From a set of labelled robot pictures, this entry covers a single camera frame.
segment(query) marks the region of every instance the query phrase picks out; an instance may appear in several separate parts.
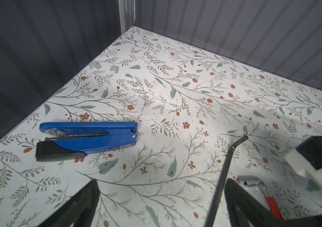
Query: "floral surface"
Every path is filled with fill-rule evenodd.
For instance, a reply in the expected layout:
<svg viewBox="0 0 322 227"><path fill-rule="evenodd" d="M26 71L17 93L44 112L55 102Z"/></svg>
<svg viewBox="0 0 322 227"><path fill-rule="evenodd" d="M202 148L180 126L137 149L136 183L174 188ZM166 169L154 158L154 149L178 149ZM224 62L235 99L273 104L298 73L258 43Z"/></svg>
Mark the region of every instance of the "floral surface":
<svg viewBox="0 0 322 227"><path fill-rule="evenodd" d="M135 146L36 162L42 122L138 122ZM0 226L36 226L90 179L92 226L203 226L226 152L285 219L322 214L322 187L284 155L322 135L322 91L132 27L0 141ZM224 199L217 226L229 226Z"/></svg>

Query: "gray wall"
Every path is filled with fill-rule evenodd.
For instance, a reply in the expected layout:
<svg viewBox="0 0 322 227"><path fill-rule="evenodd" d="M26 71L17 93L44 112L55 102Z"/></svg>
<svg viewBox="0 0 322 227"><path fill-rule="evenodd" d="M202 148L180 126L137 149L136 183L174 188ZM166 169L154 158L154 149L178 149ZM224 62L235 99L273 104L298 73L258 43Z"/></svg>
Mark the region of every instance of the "gray wall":
<svg viewBox="0 0 322 227"><path fill-rule="evenodd" d="M118 0L0 0L0 138L120 34Z"/></svg>
<svg viewBox="0 0 322 227"><path fill-rule="evenodd" d="M322 0L136 0L135 23L322 90Z"/></svg>

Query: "metal rod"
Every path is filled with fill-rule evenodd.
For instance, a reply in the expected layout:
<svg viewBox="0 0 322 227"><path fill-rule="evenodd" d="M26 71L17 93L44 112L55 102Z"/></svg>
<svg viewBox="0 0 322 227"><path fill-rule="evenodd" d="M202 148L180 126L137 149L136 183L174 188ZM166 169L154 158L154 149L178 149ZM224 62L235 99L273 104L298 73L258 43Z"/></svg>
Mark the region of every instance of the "metal rod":
<svg viewBox="0 0 322 227"><path fill-rule="evenodd" d="M228 150L204 227L212 227L214 224L215 216L217 215L217 211L219 207L219 201L222 197L225 182L227 180L228 171L229 171L231 160L233 158L234 150L236 149L236 147L238 147L241 143L243 143L247 139L248 139L247 135L242 136L239 140L234 142Z"/></svg>

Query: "stapler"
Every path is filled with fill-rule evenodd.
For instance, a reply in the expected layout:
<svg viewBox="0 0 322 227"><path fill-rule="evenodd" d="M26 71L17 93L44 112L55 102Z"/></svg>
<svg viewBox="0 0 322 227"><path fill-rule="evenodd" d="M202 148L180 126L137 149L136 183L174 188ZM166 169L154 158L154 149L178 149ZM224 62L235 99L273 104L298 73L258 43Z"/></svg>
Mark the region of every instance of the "stapler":
<svg viewBox="0 0 322 227"><path fill-rule="evenodd" d="M45 122L40 131L56 136L36 145L38 162L85 157L136 144L136 122Z"/></svg>

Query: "red handle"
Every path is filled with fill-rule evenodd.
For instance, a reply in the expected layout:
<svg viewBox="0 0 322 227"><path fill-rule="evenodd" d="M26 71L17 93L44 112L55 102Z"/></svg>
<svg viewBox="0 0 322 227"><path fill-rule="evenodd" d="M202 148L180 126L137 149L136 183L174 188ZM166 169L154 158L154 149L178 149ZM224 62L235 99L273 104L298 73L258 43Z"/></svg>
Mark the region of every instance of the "red handle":
<svg viewBox="0 0 322 227"><path fill-rule="evenodd" d="M283 217L281 212L279 211L279 208L276 204L276 201L274 200L273 197L266 197L268 205L271 208L272 214L274 214L278 219L280 219L281 221L283 221Z"/></svg>

